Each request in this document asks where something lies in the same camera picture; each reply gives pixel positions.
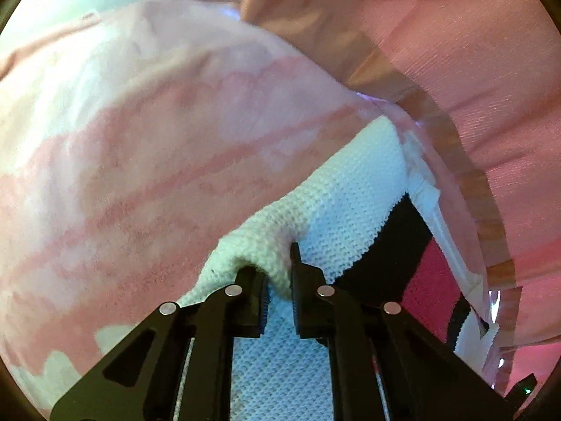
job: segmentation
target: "black stripe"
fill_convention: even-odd
[[[459,332],[464,325],[467,316],[469,315],[469,311],[471,310],[471,306],[464,295],[460,295],[458,302],[454,306],[454,310],[452,311],[452,317],[450,318],[450,322],[448,323],[448,330],[446,334],[446,344],[449,345],[452,350],[455,349],[456,343],[458,342]]]
[[[400,302],[432,237],[405,195],[368,251],[337,278],[335,285],[376,307],[390,300]]]

